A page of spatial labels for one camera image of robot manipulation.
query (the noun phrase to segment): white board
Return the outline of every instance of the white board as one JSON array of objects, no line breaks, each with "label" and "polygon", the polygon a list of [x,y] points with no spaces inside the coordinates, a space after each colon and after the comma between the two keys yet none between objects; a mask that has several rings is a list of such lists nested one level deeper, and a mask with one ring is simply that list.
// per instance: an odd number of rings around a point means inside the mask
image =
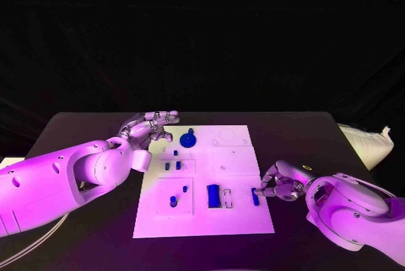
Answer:
[{"label": "white board", "polygon": [[[180,136],[190,128],[196,145],[184,148]],[[166,126],[164,129],[173,133],[174,141],[161,139],[150,144],[153,158],[141,185],[132,237],[274,233],[265,197],[254,205],[251,188],[259,187],[261,180],[248,127]],[[220,208],[207,205],[206,187],[212,184],[219,185]],[[232,208],[225,206],[225,190],[230,190]],[[176,207],[170,206],[171,196]]]}]

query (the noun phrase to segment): black curtain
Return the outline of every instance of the black curtain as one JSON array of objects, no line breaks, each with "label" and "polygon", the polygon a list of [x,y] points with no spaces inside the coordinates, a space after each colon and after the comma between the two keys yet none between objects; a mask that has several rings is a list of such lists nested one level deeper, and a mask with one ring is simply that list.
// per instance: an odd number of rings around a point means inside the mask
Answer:
[{"label": "black curtain", "polygon": [[60,111],[403,115],[403,0],[62,1],[1,7],[1,156]]}]

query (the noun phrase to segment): robotic hand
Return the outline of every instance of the robotic hand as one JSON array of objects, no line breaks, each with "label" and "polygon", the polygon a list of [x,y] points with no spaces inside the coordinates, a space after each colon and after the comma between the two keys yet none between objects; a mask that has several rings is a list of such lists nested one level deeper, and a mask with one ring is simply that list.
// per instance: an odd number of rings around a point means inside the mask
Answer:
[{"label": "robotic hand", "polygon": [[[265,188],[272,178],[277,186]],[[308,166],[294,167],[281,160],[261,181],[256,195],[285,201],[307,195],[307,220],[340,247],[357,251],[369,245],[405,266],[405,198],[346,174],[318,177]]]},{"label": "robotic hand", "polygon": [[144,149],[151,140],[171,142],[163,126],[179,122],[177,115],[177,111],[137,114],[108,140],[0,169],[0,236],[39,227],[73,211],[125,181],[131,169],[145,172],[151,153]]}]

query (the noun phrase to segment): black table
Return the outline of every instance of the black table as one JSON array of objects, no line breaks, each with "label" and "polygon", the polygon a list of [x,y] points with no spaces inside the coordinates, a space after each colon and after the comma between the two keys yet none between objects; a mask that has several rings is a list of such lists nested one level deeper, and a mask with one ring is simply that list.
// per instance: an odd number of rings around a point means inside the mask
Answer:
[{"label": "black table", "polygon": [[[59,113],[27,157],[106,139],[132,113]],[[367,169],[324,112],[180,113],[179,125],[248,125],[261,173],[278,159],[323,175],[347,173],[373,183]],[[4,270],[403,270],[372,247],[340,248],[307,221],[304,199],[268,199],[274,234],[132,239],[143,174],[131,171],[106,195],[70,212],[56,233]],[[52,224],[0,239],[1,259]]]}]

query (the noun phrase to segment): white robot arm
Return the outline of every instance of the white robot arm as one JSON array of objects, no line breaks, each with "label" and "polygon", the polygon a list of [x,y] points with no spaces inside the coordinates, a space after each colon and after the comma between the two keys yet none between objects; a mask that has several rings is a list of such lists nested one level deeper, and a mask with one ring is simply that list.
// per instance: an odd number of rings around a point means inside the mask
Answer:
[{"label": "white robot arm", "polygon": [[130,170],[145,172],[150,141],[166,138],[163,125],[179,122],[179,113],[137,114],[115,137],[95,140],[30,158],[0,169],[0,236],[53,221],[108,193]]},{"label": "white robot arm", "polygon": [[[272,179],[275,187],[266,188]],[[343,173],[318,177],[308,166],[294,167],[281,160],[261,180],[256,195],[287,201],[307,195],[307,220],[340,247],[357,251],[369,245],[405,266],[405,198]]]}]

